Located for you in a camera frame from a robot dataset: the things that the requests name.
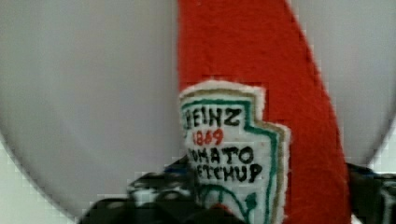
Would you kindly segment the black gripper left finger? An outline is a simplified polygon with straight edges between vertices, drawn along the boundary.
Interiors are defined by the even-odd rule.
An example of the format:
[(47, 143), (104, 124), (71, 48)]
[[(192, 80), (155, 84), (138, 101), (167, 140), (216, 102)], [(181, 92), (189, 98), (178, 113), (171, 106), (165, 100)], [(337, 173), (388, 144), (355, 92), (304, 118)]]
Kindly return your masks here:
[(187, 157), (127, 186), (125, 198), (96, 202), (78, 224), (246, 224), (226, 208), (196, 200), (196, 177)]

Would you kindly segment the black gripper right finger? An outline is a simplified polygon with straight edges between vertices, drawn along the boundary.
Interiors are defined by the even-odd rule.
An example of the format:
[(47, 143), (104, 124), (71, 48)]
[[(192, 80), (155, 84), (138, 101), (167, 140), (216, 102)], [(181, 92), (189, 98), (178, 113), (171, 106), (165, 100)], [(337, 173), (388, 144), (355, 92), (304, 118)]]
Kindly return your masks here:
[(349, 163), (352, 214), (362, 224), (396, 224), (396, 176)]

